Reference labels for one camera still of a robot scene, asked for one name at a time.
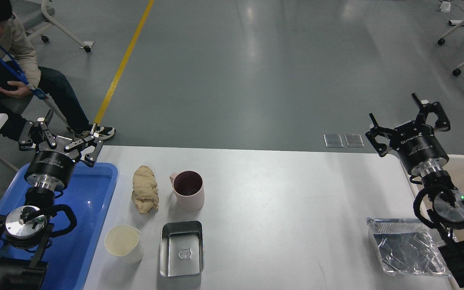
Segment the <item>left black cylindrical gripper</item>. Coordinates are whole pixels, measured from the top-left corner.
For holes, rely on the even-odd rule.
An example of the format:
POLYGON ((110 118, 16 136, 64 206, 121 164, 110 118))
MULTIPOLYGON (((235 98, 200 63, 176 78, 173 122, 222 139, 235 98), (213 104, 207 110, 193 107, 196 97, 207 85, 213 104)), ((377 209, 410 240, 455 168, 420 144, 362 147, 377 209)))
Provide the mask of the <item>left black cylindrical gripper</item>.
POLYGON ((24 174, 26 182, 51 191, 62 191, 68 187, 76 163, 94 167, 104 142, 95 131, 97 124, 93 124, 87 137, 73 140, 59 150, 56 137, 48 128, 53 115, 53 110, 48 110, 44 118, 27 121, 18 144, 20 151, 35 151, 24 174))

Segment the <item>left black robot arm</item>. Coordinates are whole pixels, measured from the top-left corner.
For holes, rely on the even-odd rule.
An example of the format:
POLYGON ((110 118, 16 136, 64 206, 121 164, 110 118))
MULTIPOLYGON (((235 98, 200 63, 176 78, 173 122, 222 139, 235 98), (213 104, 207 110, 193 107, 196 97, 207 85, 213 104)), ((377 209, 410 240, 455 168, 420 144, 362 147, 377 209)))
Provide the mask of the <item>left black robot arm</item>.
POLYGON ((21 151, 34 150, 25 173, 30 185, 23 206, 0 214, 0 290, 39 290, 48 263, 42 260, 53 238, 66 235, 77 226, 72 208, 56 199, 68 187, 77 163, 93 167, 103 147, 98 125, 81 138, 66 138, 51 133, 53 117, 28 121, 19 139, 21 151))

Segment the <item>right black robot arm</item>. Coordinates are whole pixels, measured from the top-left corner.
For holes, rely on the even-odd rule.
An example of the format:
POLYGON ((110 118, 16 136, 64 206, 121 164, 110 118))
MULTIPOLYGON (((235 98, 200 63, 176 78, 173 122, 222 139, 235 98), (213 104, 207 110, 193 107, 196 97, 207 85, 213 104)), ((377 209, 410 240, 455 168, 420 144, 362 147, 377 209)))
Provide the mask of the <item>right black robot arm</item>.
POLYGON ((370 113, 366 138, 381 157, 396 151, 409 180, 422 189, 413 204, 415 216, 437 230, 444 245, 439 247, 457 285, 464 288, 464 240, 454 240, 454 230, 464 230, 464 192, 456 187, 444 169, 449 156, 435 136, 451 128, 441 103, 429 103, 411 94, 418 106, 414 120, 395 128, 382 127, 370 113))

